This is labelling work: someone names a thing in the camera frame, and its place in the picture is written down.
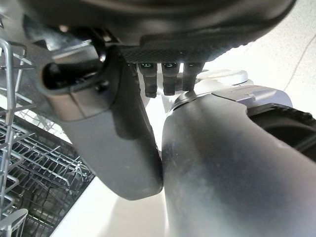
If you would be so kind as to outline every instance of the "black plastic bracket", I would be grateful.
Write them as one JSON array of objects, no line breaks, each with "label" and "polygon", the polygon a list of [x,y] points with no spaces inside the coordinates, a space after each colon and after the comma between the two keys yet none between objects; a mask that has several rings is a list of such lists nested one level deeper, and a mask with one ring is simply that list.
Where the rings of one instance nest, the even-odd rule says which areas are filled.
[{"label": "black plastic bracket", "polygon": [[159,193],[163,184],[138,77],[116,49],[107,58],[89,79],[54,73],[47,66],[40,89],[95,174],[125,199],[146,198]]}]

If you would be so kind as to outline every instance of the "wire rack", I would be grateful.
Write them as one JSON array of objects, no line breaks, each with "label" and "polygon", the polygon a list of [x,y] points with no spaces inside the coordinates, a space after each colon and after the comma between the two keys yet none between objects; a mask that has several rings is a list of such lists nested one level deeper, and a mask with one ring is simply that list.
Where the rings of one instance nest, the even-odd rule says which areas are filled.
[{"label": "wire rack", "polygon": [[[34,105],[32,101],[25,98],[21,94],[18,93],[23,70],[25,69],[33,69],[32,63],[26,59],[27,50],[26,47],[22,44],[16,42],[9,42],[3,39],[0,39],[0,56],[4,53],[4,65],[0,66],[0,70],[5,70],[6,77],[6,87],[0,87],[1,90],[6,91],[6,100],[7,100],[7,108],[0,112],[0,115],[5,115],[5,120],[3,121],[6,125],[5,134],[1,137],[1,145],[0,149],[2,150],[1,157],[1,167],[0,167],[0,220],[10,214],[10,208],[14,204],[14,198],[8,194],[14,187],[16,187],[19,183],[19,180],[10,174],[8,174],[9,170],[18,164],[22,163],[23,158],[16,157],[16,159],[11,160],[11,150],[12,145],[27,136],[29,133],[16,134],[12,129],[14,113],[18,111],[22,111],[24,109],[33,108]],[[18,48],[21,51],[21,54],[17,54],[13,52],[14,48]],[[19,61],[19,64],[14,65],[14,59]],[[17,70],[16,79],[14,79],[14,73]],[[21,106],[17,103],[17,101],[22,101],[23,104],[27,104]]]},{"label": "wire rack", "polygon": [[6,75],[6,88],[0,87],[6,91],[0,110],[0,236],[48,237],[94,176],[62,129],[32,112],[32,101],[19,94],[23,70],[34,68],[26,47],[0,39],[0,48]]}]

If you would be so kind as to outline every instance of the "textured plastic surface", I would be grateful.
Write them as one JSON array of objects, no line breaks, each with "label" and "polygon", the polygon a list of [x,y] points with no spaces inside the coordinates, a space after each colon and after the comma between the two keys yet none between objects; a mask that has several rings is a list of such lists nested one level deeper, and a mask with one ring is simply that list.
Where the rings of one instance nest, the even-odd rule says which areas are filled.
[{"label": "textured plastic surface", "polygon": [[[161,160],[134,70],[112,55],[97,76],[108,82],[102,90],[99,80],[56,91],[42,88],[81,157],[113,192],[128,200],[155,195],[163,186]],[[65,108],[65,102],[71,107]]]},{"label": "textured plastic surface", "polygon": [[39,22],[97,28],[128,62],[205,62],[264,35],[295,0],[19,0]]},{"label": "textured plastic surface", "polygon": [[167,118],[162,162],[171,236],[315,235],[315,163],[246,110],[209,94]]}]

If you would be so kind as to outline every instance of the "white floor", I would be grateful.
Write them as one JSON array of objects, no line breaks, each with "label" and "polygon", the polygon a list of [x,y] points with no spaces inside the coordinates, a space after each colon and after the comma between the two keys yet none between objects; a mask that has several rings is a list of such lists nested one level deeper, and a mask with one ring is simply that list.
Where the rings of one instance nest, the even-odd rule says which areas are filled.
[{"label": "white floor", "polygon": [[[316,117],[315,26],[316,1],[298,0],[290,15],[269,34],[232,49],[205,68],[245,70],[254,84],[285,90],[295,108]],[[157,109],[161,105],[159,97],[148,104],[148,108],[155,108],[149,117],[158,142],[164,119],[163,115],[157,117],[163,114]],[[163,237],[166,230],[163,192],[140,201],[126,201],[96,178],[52,236]]]}]

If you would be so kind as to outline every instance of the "metal wire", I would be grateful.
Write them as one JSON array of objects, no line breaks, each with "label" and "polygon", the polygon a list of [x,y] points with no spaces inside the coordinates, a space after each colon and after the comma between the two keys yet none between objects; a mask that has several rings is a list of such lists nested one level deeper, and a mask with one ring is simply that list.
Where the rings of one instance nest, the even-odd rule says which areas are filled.
[{"label": "metal wire", "polygon": [[[22,56],[20,56],[17,53],[13,52],[12,47],[18,47],[22,49]],[[2,159],[1,159],[1,167],[0,167],[0,220],[4,217],[3,214],[5,211],[9,210],[11,205],[13,205],[14,200],[12,200],[7,193],[12,190],[17,184],[19,183],[18,179],[15,179],[13,176],[8,175],[8,171],[12,169],[13,167],[17,166],[19,163],[22,162],[23,158],[19,158],[17,163],[12,163],[11,161],[11,151],[12,151],[12,145],[17,141],[21,140],[23,138],[17,139],[17,135],[12,130],[12,124],[14,119],[14,113],[17,110],[23,110],[25,109],[23,106],[17,108],[17,94],[19,90],[19,86],[21,83],[22,73],[24,69],[24,63],[28,64],[29,66],[32,65],[32,63],[27,60],[26,57],[26,46],[15,43],[15,42],[8,42],[3,39],[0,39],[0,47],[1,51],[4,51],[5,56],[5,65],[2,66],[3,69],[6,71],[6,90],[7,92],[7,108],[3,113],[5,113],[5,125],[6,125],[6,133],[3,134],[1,137],[2,141],[4,139],[4,142],[1,143],[0,148],[2,149]],[[14,64],[13,64],[13,58],[18,58],[20,60],[20,65],[18,67],[18,74],[17,78],[14,81]],[[11,180],[14,183],[7,187],[6,183],[7,180]]]}]

